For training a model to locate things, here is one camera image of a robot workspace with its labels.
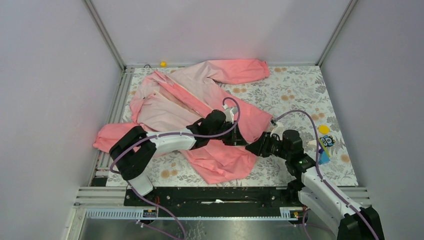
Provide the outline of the pink zip-up jacket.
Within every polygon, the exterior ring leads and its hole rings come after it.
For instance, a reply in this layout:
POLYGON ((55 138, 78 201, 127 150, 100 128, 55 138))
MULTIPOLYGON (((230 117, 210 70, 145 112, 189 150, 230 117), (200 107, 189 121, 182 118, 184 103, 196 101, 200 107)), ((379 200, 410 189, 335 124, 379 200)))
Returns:
MULTIPOLYGON (((173 132, 213 110, 222 110, 224 104, 239 104, 239 130, 247 142, 254 142, 267 130, 271 115, 229 94, 219 83, 238 85, 269 76, 267 63, 258 59, 208 60, 171 73, 155 71, 144 78, 130 101, 131 122, 105 125, 93 146, 107 153, 138 125, 147 131, 173 132)), ((182 154, 208 184, 243 179, 257 160, 244 147, 228 146, 219 140, 182 154)))

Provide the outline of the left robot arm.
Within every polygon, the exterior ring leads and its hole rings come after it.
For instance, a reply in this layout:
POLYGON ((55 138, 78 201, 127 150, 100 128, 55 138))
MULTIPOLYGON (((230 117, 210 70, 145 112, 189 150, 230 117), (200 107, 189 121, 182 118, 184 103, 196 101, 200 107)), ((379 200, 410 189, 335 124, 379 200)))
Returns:
POLYGON ((148 206, 154 202, 155 192, 145 169, 154 156, 179 150, 196 150, 207 146, 212 140, 219 140, 226 146, 248 144, 236 120, 229 117, 236 111, 235 108, 213 110, 205 118, 173 132, 148 132, 141 126, 135 126, 109 150, 112 166, 131 186, 136 199, 148 206))

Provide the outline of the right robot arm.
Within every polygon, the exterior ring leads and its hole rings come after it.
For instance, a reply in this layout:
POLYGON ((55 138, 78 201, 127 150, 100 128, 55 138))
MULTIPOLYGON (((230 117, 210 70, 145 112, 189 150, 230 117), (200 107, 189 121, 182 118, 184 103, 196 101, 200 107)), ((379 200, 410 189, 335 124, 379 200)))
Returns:
POLYGON ((295 177, 287 185, 287 201, 293 206, 307 206, 338 240, 385 238, 377 211, 354 201, 319 171, 316 161, 305 153, 298 131, 285 130, 281 136, 263 132, 246 150, 258 157, 284 159, 288 172, 295 177))

